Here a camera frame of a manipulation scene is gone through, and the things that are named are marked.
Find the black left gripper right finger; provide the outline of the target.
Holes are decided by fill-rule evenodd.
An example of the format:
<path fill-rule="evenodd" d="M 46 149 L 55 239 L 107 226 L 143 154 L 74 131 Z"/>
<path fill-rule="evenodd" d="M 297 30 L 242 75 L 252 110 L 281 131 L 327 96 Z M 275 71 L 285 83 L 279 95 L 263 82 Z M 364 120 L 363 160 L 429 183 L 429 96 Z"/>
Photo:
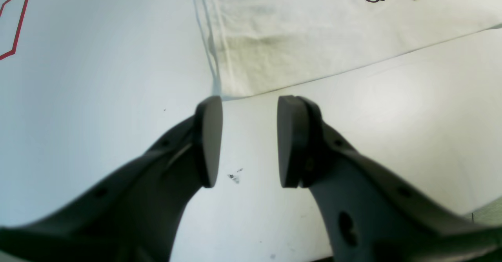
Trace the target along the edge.
<path fill-rule="evenodd" d="M 282 187 L 310 191 L 334 262 L 500 262 L 501 228 L 474 224 L 358 152 L 301 96 L 277 103 Z"/>

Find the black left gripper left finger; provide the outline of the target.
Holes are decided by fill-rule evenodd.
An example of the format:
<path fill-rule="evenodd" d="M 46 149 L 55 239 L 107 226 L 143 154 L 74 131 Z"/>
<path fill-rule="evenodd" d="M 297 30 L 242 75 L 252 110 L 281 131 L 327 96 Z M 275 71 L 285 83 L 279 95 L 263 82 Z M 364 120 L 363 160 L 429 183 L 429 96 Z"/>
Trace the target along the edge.
<path fill-rule="evenodd" d="M 1 251 L 29 262 L 168 262 L 187 204 L 216 183 L 222 126 L 221 98 L 206 98 L 68 205 L 1 228 Z"/>

